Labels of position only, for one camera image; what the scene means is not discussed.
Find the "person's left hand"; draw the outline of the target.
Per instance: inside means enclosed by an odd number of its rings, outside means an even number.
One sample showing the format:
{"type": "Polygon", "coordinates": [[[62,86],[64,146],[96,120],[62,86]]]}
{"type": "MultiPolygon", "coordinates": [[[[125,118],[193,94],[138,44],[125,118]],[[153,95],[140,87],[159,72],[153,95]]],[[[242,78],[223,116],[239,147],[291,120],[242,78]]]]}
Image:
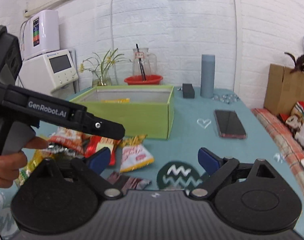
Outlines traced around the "person's left hand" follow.
{"type": "Polygon", "coordinates": [[[19,177],[19,169],[27,165],[25,153],[19,152],[0,156],[0,188],[7,189],[19,177]]]}

